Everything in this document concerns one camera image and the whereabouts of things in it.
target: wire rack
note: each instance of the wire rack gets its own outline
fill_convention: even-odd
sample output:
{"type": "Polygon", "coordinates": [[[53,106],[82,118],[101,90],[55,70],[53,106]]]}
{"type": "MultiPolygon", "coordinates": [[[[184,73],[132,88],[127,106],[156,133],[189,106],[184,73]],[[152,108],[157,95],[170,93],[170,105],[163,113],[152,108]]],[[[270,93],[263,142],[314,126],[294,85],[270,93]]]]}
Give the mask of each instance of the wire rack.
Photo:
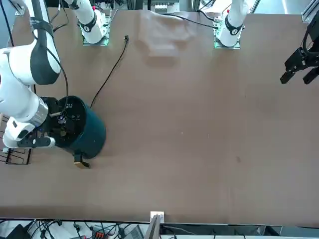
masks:
{"type": "Polygon", "coordinates": [[[2,141],[8,117],[3,116],[0,124],[0,162],[13,165],[28,165],[30,162],[31,149],[7,148],[2,141]]]}

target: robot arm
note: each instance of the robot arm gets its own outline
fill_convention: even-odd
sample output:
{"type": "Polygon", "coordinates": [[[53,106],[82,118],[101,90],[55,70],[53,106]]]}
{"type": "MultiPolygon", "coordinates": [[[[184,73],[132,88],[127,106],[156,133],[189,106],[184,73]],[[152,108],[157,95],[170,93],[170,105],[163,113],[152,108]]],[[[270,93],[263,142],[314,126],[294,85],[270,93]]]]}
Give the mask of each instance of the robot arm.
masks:
{"type": "Polygon", "coordinates": [[[230,11],[223,20],[217,35],[218,40],[224,46],[232,47],[237,43],[248,10],[249,6],[245,0],[232,0],[230,11]]]}
{"type": "Polygon", "coordinates": [[[98,43],[107,34],[107,20],[104,13],[93,10],[89,0],[66,0],[80,22],[82,35],[91,44],[98,43]]]}
{"type": "Polygon", "coordinates": [[[297,71],[308,67],[312,67],[312,69],[304,76],[305,84],[309,84],[319,75],[319,11],[307,26],[302,47],[299,47],[285,61],[285,67],[286,72],[280,78],[282,84],[286,84],[297,71]],[[308,35],[310,35],[313,42],[310,49],[306,47],[308,35]]]}
{"type": "Polygon", "coordinates": [[[37,39],[29,45],[0,50],[0,112],[10,116],[3,142],[10,148],[18,147],[18,142],[43,124],[48,114],[48,106],[30,86],[53,84],[60,73],[59,64],[45,48],[59,59],[44,0],[19,3],[28,8],[37,39]]]}
{"type": "MultiPolygon", "coordinates": [[[[61,69],[52,26],[44,0],[16,1],[28,8],[35,39],[29,45],[0,49],[0,112],[10,116],[3,142],[9,148],[51,147],[55,137],[74,133],[74,123],[61,115],[65,109],[61,110],[59,102],[55,98],[40,98],[30,89],[34,84],[53,84],[59,77],[61,69]]],[[[93,11],[89,0],[69,4],[88,42],[96,43],[106,35],[105,15],[93,11]]]]}

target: electrical wire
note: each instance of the electrical wire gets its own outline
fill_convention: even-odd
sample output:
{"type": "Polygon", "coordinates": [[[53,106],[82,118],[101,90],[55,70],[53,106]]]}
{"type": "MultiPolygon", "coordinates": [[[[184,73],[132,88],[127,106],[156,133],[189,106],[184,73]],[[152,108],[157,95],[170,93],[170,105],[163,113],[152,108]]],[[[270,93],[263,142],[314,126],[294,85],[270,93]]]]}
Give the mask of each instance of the electrical wire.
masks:
{"type": "Polygon", "coordinates": [[[50,55],[54,58],[54,60],[56,61],[56,63],[58,63],[59,67],[61,68],[61,71],[64,75],[64,80],[65,80],[65,89],[66,89],[66,96],[65,96],[65,104],[64,104],[64,108],[63,110],[61,111],[61,114],[63,114],[66,110],[66,106],[68,104],[68,97],[69,97],[69,83],[68,83],[68,78],[66,76],[66,73],[61,65],[61,63],[59,62],[59,60],[56,58],[56,56],[50,51],[49,48],[47,48],[46,46],[43,46],[42,44],[40,44],[41,47],[45,48],[49,53],[50,55]]]}
{"type": "Polygon", "coordinates": [[[102,226],[102,229],[103,229],[103,234],[105,234],[105,230],[104,230],[104,228],[103,228],[103,224],[101,223],[101,226],[102,226]]]}
{"type": "Polygon", "coordinates": [[[231,6],[231,4],[230,5],[228,5],[221,13],[223,13],[223,12],[225,12],[226,11],[226,9],[228,9],[229,7],[231,6]]]}
{"type": "Polygon", "coordinates": [[[67,21],[66,21],[65,24],[62,24],[62,25],[59,25],[59,26],[55,27],[55,28],[53,29],[53,32],[56,32],[57,30],[59,30],[60,28],[62,28],[62,27],[64,27],[64,26],[67,26],[67,25],[69,24],[69,22],[70,22],[69,17],[68,17],[68,14],[66,13],[65,8],[64,8],[64,5],[63,5],[63,0],[61,0],[61,5],[62,5],[62,8],[63,8],[63,11],[64,11],[64,13],[65,13],[65,16],[66,16],[66,20],[67,20],[67,21]]]}
{"type": "Polygon", "coordinates": [[[53,223],[54,222],[51,222],[51,224],[48,224],[48,222],[42,222],[42,225],[44,227],[43,235],[45,236],[46,232],[48,231],[51,239],[55,239],[54,236],[52,235],[51,231],[50,231],[50,228],[49,228],[53,223]]]}
{"type": "Polygon", "coordinates": [[[19,11],[18,8],[16,8],[16,6],[13,4],[13,2],[11,0],[8,0],[9,3],[11,4],[11,6],[16,10],[16,11],[19,11]]]}
{"type": "Polygon", "coordinates": [[[198,10],[198,12],[199,12],[199,13],[202,13],[202,14],[204,15],[204,17],[206,17],[208,20],[215,21],[215,19],[213,19],[213,18],[207,16],[207,14],[204,13],[202,10],[198,10]]]}
{"type": "Polygon", "coordinates": [[[39,224],[38,224],[38,227],[33,231],[33,233],[32,233],[32,235],[31,235],[30,239],[33,238],[33,236],[35,235],[36,231],[37,231],[39,228],[40,228],[40,222],[39,222],[39,224]]]}
{"type": "Polygon", "coordinates": [[[309,56],[319,56],[319,52],[311,52],[308,51],[307,47],[306,47],[306,43],[307,43],[307,38],[308,38],[309,32],[306,31],[304,39],[303,39],[303,50],[304,52],[309,55],[309,56]]]}
{"type": "Polygon", "coordinates": [[[200,8],[200,10],[198,10],[198,11],[201,11],[204,7],[206,7],[207,5],[209,5],[212,1],[213,1],[213,0],[210,0],[208,3],[206,3],[204,6],[202,6],[202,7],[200,8]]]}
{"type": "Polygon", "coordinates": [[[4,7],[3,7],[2,0],[0,0],[0,5],[1,5],[3,16],[4,16],[4,20],[5,20],[5,23],[6,23],[6,27],[8,28],[11,46],[14,46],[13,37],[12,37],[12,34],[11,34],[11,30],[10,30],[10,25],[9,25],[8,18],[6,16],[6,13],[5,13],[5,10],[4,10],[4,7]]]}
{"type": "Polygon", "coordinates": [[[79,238],[82,238],[80,233],[79,233],[79,230],[76,227],[74,227],[74,229],[76,230],[76,233],[78,234],[79,238]]]}
{"type": "Polygon", "coordinates": [[[186,21],[190,21],[190,22],[196,23],[196,24],[201,25],[201,26],[207,26],[207,27],[210,27],[210,28],[218,30],[217,26],[206,25],[206,24],[203,24],[203,23],[200,23],[200,22],[197,22],[197,21],[193,21],[193,20],[190,20],[190,19],[188,19],[186,17],[179,16],[179,15],[174,15],[174,14],[168,14],[168,15],[169,16],[175,16],[175,17],[178,17],[180,19],[183,19],[183,20],[186,20],[186,21]]]}
{"type": "Polygon", "coordinates": [[[188,233],[188,234],[196,235],[195,233],[192,233],[192,232],[190,232],[190,231],[188,231],[188,230],[185,230],[185,229],[183,229],[183,228],[171,227],[171,226],[166,226],[166,225],[163,225],[162,227],[163,227],[163,228],[166,228],[166,229],[181,230],[181,231],[186,232],[186,233],[188,233]]]}
{"type": "Polygon", "coordinates": [[[171,230],[171,229],[169,229],[169,228],[165,228],[166,230],[168,230],[168,231],[170,231],[171,233],[173,233],[173,235],[174,235],[174,239],[177,239],[177,236],[176,236],[176,234],[175,234],[175,232],[173,231],[173,230],[171,230]]]}
{"type": "MultiPolygon", "coordinates": [[[[132,225],[132,223],[127,224],[125,227],[123,227],[123,228],[121,228],[121,229],[125,232],[125,229],[126,229],[127,227],[129,227],[130,225],[132,225]]],[[[120,237],[120,226],[118,226],[118,228],[119,228],[118,234],[117,234],[117,236],[114,237],[113,239],[116,239],[116,238],[122,239],[122,238],[123,238],[123,237],[120,237]]]]}
{"type": "Polygon", "coordinates": [[[42,222],[42,221],[39,221],[39,229],[40,229],[40,232],[41,232],[41,238],[48,239],[48,238],[43,234],[43,230],[41,229],[41,225],[43,226],[43,222],[42,222]]]}
{"type": "Polygon", "coordinates": [[[87,226],[87,228],[90,229],[90,231],[91,231],[92,228],[89,227],[89,225],[88,225],[86,222],[84,222],[84,224],[85,224],[85,225],[87,226]]]}
{"type": "Polygon", "coordinates": [[[59,0],[58,11],[57,11],[56,14],[51,18],[51,20],[49,21],[49,23],[52,23],[52,22],[54,21],[54,19],[60,14],[60,9],[61,9],[61,0],[59,0]]]}
{"type": "Polygon", "coordinates": [[[90,108],[93,107],[93,105],[94,105],[94,103],[95,103],[95,100],[96,100],[98,94],[100,93],[100,91],[101,91],[102,88],[104,87],[105,83],[106,83],[106,82],[108,81],[108,79],[110,78],[110,76],[111,76],[111,74],[113,73],[114,69],[116,68],[117,64],[118,64],[118,63],[120,62],[120,60],[122,59],[122,56],[123,56],[123,54],[124,54],[124,52],[125,52],[125,50],[126,50],[128,44],[129,44],[129,36],[128,36],[128,35],[125,35],[124,41],[125,41],[125,45],[124,45],[123,51],[122,51],[122,53],[121,53],[121,55],[120,55],[118,61],[117,61],[117,62],[115,63],[115,65],[113,66],[113,68],[112,68],[112,70],[111,70],[109,76],[106,78],[106,80],[104,81],[103,85],[100,87],[100,89],[98,90],[98,92],[95,94],[95,96],[94,96],[94,98],[93,98],[93,100],[92,100],[92,103],[91,103],[91,105],[90,105],[90,108]]]}

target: brown tabletop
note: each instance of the brown tabletop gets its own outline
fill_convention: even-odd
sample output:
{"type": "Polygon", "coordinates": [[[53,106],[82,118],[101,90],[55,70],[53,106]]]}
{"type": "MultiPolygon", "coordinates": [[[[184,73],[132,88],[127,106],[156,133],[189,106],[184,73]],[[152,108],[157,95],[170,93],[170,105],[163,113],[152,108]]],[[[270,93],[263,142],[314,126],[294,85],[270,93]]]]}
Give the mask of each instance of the brown tabletop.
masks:
{"type": "MultiPolygon", "coordinates": [[[[70,94],[87,104],[130,37],[93,108],[106,144],[88,170],[59,148],[1,164],[0,216],[149,221],[164,211],[166,222],[317,225],[319,83],[304,85],[305,72],[280,83],[300,16],[247,16],[241,50],[213,49],[212,29],[146,11],[119,11],[109,46],[82,46],[69,17],[55,43],[70,94]]],[[[27,19],[13,37],[32,41],[27,19]]],[[[37,89],[63,97],[62,75],[37,89]]]]}

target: teal cylindrical container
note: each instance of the teal cylindrical container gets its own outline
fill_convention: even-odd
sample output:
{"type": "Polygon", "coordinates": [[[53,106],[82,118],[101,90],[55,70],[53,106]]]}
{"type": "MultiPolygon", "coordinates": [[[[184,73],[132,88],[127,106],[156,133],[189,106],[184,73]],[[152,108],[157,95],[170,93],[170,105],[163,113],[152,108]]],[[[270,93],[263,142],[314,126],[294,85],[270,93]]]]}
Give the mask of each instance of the teal cylindrical container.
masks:
{"type": "MultiPolygon", "coordinates": [[[[59,100],[65,105],[65,97],[59,100]]],[[[85,159],[95,157],[103,148],[106,129],[100,118],[80,98],[68,96],[66,116],[74,127],[74,133],[67,133],[56,141],[56,146],[73,155],[82,155],[85,159]]]]}

